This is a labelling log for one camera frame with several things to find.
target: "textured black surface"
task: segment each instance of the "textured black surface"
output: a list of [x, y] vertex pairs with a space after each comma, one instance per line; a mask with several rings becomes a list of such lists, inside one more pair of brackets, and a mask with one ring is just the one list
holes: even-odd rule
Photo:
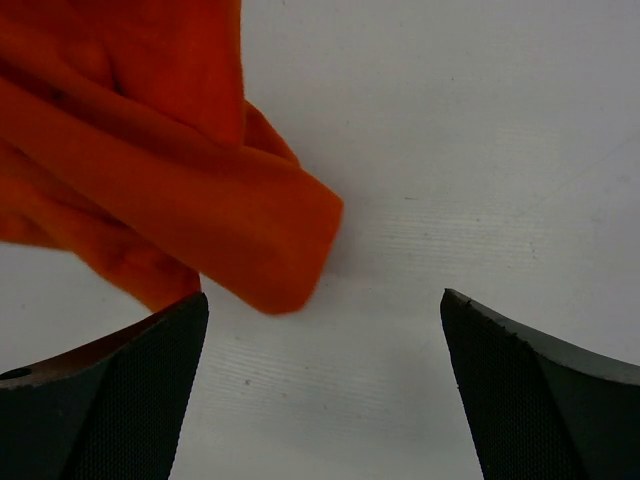
[[640, 368], [454, 291], [442, 323], [487, 480], [640, 480]]
[[168, 478], [207, 319], [206, 298], [194, 295], [5, 376], [0, 479]]

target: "white background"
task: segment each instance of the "white background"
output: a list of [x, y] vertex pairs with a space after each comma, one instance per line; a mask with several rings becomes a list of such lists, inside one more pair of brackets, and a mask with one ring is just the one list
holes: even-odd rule
[[[172, 479], [479, 480], [445, 287], [640, 363], [639, 56], [637, 0], [245, 0], [247, 95], [346, 216], [300, 314], [206, 283]], [[146, 316], [68, 254], [0, 268], [0, 371]]]

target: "orange towel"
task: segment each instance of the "orange towel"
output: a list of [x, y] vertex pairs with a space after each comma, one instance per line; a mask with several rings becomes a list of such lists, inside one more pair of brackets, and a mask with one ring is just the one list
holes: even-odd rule
[[0, 0], [0, 240], [159, 310], [311, 295], [341, 200], [244, 98], [240, 0]]

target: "orange fabric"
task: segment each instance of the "orange fabric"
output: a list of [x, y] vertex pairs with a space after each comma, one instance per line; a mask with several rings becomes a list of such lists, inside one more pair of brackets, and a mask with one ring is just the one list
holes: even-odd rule
[[239, 0], [0, 0], [0, 240], [159, 310], [311, 295], [341, 200], [244, 99]]

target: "white surface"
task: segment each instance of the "white surface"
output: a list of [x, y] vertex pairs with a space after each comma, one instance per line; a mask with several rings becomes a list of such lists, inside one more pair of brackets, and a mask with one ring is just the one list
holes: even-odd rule
[[[438, 305], [454, 287], [640, 363], [640, 5], [245, 0], [247, 91], [345, 199], [308, 308], [212, 307], [176, 480], [481, 478]], [[145, 316], [0, 247], [0, 371]]]

